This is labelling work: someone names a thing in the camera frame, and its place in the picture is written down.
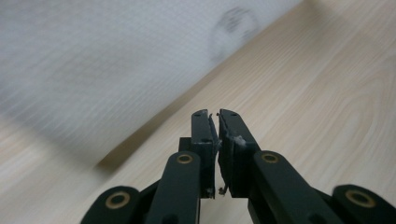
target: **wooden table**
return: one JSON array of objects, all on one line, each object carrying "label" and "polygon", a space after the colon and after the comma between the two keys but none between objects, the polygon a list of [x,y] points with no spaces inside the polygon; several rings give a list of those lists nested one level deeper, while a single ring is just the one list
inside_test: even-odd
[{"label": "wooden table", "polygon": [[[147,187],[203,108],[238,112],[312,187],[356,184],[396,205],[396,1],[302,2],[95,167],[9,124],[0,222],[79,223],[104,190]],[[202,200],[201,223],[251,223],[247,200]]]}]

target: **wood grain surface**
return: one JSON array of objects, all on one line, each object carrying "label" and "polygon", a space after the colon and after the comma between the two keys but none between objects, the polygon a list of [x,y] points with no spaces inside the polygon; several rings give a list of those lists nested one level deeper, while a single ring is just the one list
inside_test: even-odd
[{"label": "wood grain surface", "polygon": [[[104,190],[144,189],[203,108],[238,112],[312,187],[351,183],[396,205],[396,1],[302,2],[95,167],[0,120],[0,222],[79,223]],[[201,223],[251,223],[247,206],[202,200]]]}]

